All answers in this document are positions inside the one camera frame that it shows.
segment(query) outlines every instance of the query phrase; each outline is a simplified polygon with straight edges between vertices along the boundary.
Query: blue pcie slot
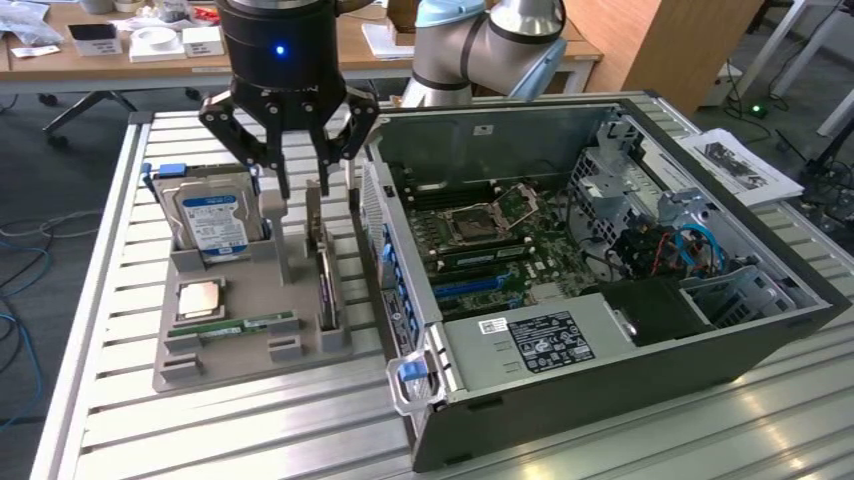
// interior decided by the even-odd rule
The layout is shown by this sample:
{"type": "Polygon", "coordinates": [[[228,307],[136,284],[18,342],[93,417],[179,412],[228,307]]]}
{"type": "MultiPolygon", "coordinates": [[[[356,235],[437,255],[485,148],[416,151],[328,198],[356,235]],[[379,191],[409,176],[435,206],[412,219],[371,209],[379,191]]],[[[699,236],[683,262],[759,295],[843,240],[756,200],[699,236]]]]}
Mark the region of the blue pcie slot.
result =
{"type": "Polygon", "coordinates": [[[432,289],[432,294],[436,298],[452,297],[463,295],[465,293],[485,292],[489,290],[497,290],[504,286],[504,280],[509,275],[499,275],[497,277],[488,278],[485,280],[477,280],[475,282],[461,283],[459,285],[449,285],[444,287],[436,287],[432,289]]]}

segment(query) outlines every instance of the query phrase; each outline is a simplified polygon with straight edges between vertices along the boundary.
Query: desk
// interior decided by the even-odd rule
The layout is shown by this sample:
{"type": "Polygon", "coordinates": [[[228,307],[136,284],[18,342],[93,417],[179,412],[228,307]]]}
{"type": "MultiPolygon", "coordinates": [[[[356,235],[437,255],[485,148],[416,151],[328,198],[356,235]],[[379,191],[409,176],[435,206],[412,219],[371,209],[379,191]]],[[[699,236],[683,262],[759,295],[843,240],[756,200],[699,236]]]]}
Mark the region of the desk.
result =
{"type": "MultiPolygon", "coordinates": [[[[584,98],[624,98],[674,137],[698,132],[643,93],[584,98]]],[[[307,135],[288,135],[297,186],[316,176],[316,166],[307,135]]],[[[409,470],[357,261],[343,291],[363,355],[299,373],[157,394],[150,381],[169,228],[138,171],[144,161],[156,168],[176,158],[231,159],[196,112],[158,113],[128,128],[30,479],[850,478],[854,309],[736,381],[425,475],[409,470]]],[[[329,183],[323,216],[340,234],[339,261],[352,262],[340,172],[329,183]]],[[[289,203],[285,228],[301,228],[304,189],[295,187],[289,203]]],[[[808,221],[786,203],[756,215],[854,297],[854,260],[808,221]]]]}
{"type": "MultiPolygon", "coordinates": [[[[379,6],[371,6],[359,10],[357,15],[379,18],[384,15],[384,10],[379,6]]],[[[17,38],[6,35],[6,39],[0,40],[0,94],[221,86],[228,83],[231,67],[225,55],[150,63],[130,63],[126,53],[80,57],[70,44],[65,26],[77,23],[104,23],[128,16],[129,14],[117,12],[89,15],[76,4],[52,4],[46,22],[65,37],[62,51],[42,57],[16,58],[9,48],[20,47],[21,44],[17,38]]],[[[361,34],[364,22],[365,20],[345,15],[337,19],[339,63],[344,78],[408,78],[411,60],[383,61],[371,54],[361,34]]],[[[584,41],[573,26],[567,26],[564,37],[569,44],[559,71],[572,73],[565,87],[571,92],[580,92],[592,65],[602,58],[602,52],[584,41]]],[[[121,43],[126,52],[126,32],[121,33],[121,43]]]]}

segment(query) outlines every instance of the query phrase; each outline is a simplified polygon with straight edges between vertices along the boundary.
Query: aluminum slotted table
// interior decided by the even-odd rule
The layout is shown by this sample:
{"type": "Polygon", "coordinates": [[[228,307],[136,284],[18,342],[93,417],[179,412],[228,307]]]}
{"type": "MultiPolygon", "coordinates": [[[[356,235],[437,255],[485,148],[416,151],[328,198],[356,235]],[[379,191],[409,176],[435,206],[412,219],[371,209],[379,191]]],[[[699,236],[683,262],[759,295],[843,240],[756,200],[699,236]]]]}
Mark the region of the aluminum slotted table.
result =
{"type": "MultiPolygon", "coordinates": [[[[660,99],[620,96],[671,135],[695,131],[660,99]]],[[[285,137],[284,153],[295,188],[285,228],[296,229],[305,214],[300,188],[316,177],[305,135],[285,137]]],[[[848,310],[735,382],[453,468],[413,474],[387,392],[341,173],[332,175],[323,215],[340,236],[356,357],[225,387],[156,394],[169,229],[138,169],[142,162],[156,167],[177,161],[233,161],[195,112],[156,114],[128,127],[32,479],[823,479],[854,473],[848,310]]],[[[854,298],[851,257],[787,205],[756,214],[854,298]]]]}

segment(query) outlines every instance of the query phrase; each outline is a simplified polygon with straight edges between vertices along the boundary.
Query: sticker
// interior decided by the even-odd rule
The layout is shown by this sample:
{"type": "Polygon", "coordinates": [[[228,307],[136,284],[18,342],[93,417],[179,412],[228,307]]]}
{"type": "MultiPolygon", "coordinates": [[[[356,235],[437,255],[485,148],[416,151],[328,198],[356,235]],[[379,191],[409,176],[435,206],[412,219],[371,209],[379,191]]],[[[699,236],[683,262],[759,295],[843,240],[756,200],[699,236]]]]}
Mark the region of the sticker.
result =
{"type": "Polygon", "coordinates": [[[516,248],[507,248],[504,250],[499,250],[497,254],[495,255],[497,258],[504,258],[504,257],[515,257],[516,255],[519,255],[521,252],[524,252],[524,247],[516,247],[516,248]]]}
{"type": "Polygon", "coordinates": [[[483,135],[492,135],[492,130],[495,129],[493,125],[475,125],[475,131],[472,135],[475,137],[480,137],[483,135]]]}
{"type": "Polygon", "coordinates": [[[244,320],[243,326],[245,328],[265,327],[267,325],[269,325],[271,322],[275,322],[276,320],[277,320],[276,318],[263,318],[260,320],[244,320]]]}
{"type": "Polygon", "coordinates": [[[456,265],[468,265],[469,263],[488,262],[495,258],[495,255],[483,255],[480,257],[463,258],[456,261],[456,265]]]}
{"type": "Polygon", "coordinates": [[[201,332],[199,338],[221,337],[224,335],[236,335],[241,332],[240,327],[221,328],[219,330],[211,330],[209,332],[201,332]]]}
{"type": "Polygon", "coordinates": [[[243,221],[235,218],[237,197],[188,198],[183,202],[196,246],[208,255],[229,255],[245,250],[249,243],[243,221]]]}
{"type": "Polygon", "coordinates": [[[524,365],[533,373],[596,358],[569,312],[513,322],[509,334],[524,365]]]}
{"type": "Polygon", "coordinates": [[[58,47],[56,45],[48,45],[46,47],[33,47],[33,48],[21,47],[21,48],[12,48],[9,50],[12,50],[12,54],[17,58],[26,58],[26,57],[40,57],[41,55],[56,53],[58,52],[58,47]]]}
{"type": "Polygon", "coordinates": [[[480,326],[480,333],[483,333],[483,335],[507,331],[507,319],[504,317],[493,318],[492,320],[480,320],[477,325],[480,326]]]}

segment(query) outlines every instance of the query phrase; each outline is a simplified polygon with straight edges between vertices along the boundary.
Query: cardboard box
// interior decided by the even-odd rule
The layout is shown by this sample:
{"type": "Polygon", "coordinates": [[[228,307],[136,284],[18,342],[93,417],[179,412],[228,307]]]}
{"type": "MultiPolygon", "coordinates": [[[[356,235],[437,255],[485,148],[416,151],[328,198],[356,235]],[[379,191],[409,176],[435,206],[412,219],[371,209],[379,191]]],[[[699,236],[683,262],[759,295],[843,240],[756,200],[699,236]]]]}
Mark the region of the cardboard box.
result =
{"type": "Polygon", "coordinates": [[[188,57],[207,57],[225,53],[219,27],[185,28],[181,41],[188,57]]]}
{"type": "Polygon", "coordinates": [[[68,25],[68,32],[82,57],[121,53],[121,41],[112,24],[68,25]]]}

